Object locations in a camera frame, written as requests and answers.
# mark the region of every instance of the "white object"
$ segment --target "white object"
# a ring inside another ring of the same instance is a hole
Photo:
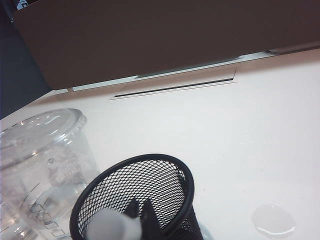
[[[296,223],[286,240],[320,239],[320,49],[213,69],[225,67],[236,68],[237,83],[118,100],[109,99],[121,84],[50,92],[1,127],[80,109],[101,170],[146,153],[181,159],[194,178],[197,220],[215,240],[268,240],[252,214],[269,204]]]
[[[140,240],[139,218],[130,218],[112,209],[102,209],[91,219],[86,231],[88,240]]]

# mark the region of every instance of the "plastic cup lid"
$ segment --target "plastic cup lid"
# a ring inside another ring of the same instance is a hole
[[[86,122],[80,110],[68,108],[47,111],[5,129],[1,132],[1,169],[49,150],[80,131]]]

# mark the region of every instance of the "clear plastic cup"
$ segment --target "clear plastic cup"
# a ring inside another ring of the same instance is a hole
[[[98,174],[77,109],[57,109],[1,132],[1,194],[39,235],[67,239],[72,207]]]
[[[1,239],[34,240],[37,237],[35,231],[33,231],[17,213],[14,213],[5,202],[0,202],[0,208]]]

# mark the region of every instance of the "white desk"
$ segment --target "white desk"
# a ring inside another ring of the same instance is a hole
[[[268,239],[252,222],[263,205],[292,216],[287,239],[320,239],[320,49],[212,70],[230,67],[232,84],[117,100],[109,99],[122,84],[51,92],[4,118],[1,129],[48,110],[79,109],[101,170],[146,153],[184,161],[197,219],[215,240]]]

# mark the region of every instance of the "black mesh pen holder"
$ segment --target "black mesh pen holder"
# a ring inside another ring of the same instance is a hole
[[[161,239],[202,240],[192,206],[194,190],[190,170],[175,157],[146,154],[129,158],[101,173],[79,196],[70,218],[71,237],[85,240],[95,213],[104,208],[123,213],[135,199],[151,201]],[[140,204],[138,215],[142,212]]]

